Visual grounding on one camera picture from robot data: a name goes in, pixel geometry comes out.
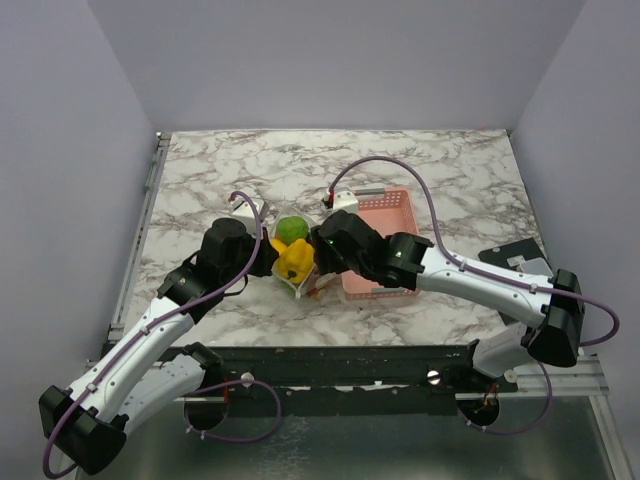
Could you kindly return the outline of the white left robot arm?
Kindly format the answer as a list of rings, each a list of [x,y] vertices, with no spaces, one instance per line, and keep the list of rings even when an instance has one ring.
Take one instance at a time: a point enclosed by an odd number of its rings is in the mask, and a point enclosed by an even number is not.
[[[139,321],[90,370],[68,387],[50,386],[39,398],[47,440],[42,466],[49,479],[53,449],[73,468],[94,475],[120,453],[129,434],[171,401],[228,391],[221,358],[195,342],[160,369],[154,364],[191,330],[232,286],[271,273],[277,256],[259,219],[246,226],[220,218],[205,232],[198,251],[169,272]]]

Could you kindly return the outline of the yellow bell pepper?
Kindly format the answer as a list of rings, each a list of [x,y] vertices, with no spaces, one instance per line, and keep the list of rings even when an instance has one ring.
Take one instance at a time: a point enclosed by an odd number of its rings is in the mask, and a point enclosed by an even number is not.
[[[292,284],[300,284],[311,273],[314,266],[314,248],[304,239],[288,246],[276,261],[278,274]]]

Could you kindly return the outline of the yellow lemon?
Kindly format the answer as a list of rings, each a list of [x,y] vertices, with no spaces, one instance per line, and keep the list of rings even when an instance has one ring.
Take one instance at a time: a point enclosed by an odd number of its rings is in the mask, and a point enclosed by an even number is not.
[[[279,255],[284,253],[288,248],[288,246],[278,238],[273,238],[271,240],[271,245],[278,252]]]

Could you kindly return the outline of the green custard apple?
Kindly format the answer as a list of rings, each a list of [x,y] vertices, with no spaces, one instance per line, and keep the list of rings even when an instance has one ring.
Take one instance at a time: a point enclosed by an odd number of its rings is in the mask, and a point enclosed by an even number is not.
[[[281,218],[276,225],[276,237],[285,245],[291,245],[299,239],[305,239],[309,232],[309,225],[300,216]]]

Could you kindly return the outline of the clear zip top bag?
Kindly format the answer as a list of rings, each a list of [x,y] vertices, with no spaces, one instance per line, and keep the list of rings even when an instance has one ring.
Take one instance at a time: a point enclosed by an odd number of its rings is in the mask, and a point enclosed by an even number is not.
[[[291,203],[278,211],[269,230],[271,246],[278,257],[272,274],[284,291],[295,300],[321,302],[336,280],[336,274],[321,275],[315,262],[311,227],[316,223]]]

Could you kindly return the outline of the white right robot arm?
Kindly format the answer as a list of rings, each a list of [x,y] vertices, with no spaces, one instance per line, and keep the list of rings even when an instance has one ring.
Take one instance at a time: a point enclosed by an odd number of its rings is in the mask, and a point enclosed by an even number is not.
[[[532,360],[563,368],[577,363],[585,307],[572,272],[546,277],[446,255],[418,235],[383,236],[344,210],[313,227],[310,238],[322,274],[353,271],[385,288],[442,293],[514,319],[507,330],[471,346],[471,359],[459,367],[469,390],[481,391]]]

